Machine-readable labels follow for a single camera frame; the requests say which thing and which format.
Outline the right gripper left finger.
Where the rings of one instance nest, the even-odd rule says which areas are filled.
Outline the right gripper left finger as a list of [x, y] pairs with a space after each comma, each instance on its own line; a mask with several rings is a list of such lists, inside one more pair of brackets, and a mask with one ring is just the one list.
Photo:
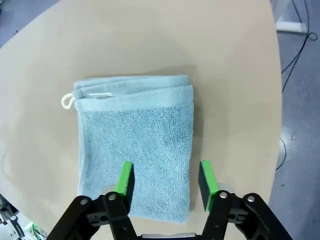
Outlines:
[[77, 196], [47, 239], [90, 240], [101, 226], [109, 225], [114, 240], [136, 240], [137, 234], [129, 218], [134, 185], [134, 165], [126, 161], [113, 191], [95, 200]]

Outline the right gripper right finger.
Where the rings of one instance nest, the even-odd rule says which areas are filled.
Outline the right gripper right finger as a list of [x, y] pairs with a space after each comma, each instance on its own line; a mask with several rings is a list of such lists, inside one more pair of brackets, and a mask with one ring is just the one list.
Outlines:
[[209, 161], [199, 163], [198, 185], [204, 210], [209, 212], [199, 240], [223, 240], [228, 223], [247, 240], [292, 238], [260, 195], [249, 193], [240, 198], [220, 189]]

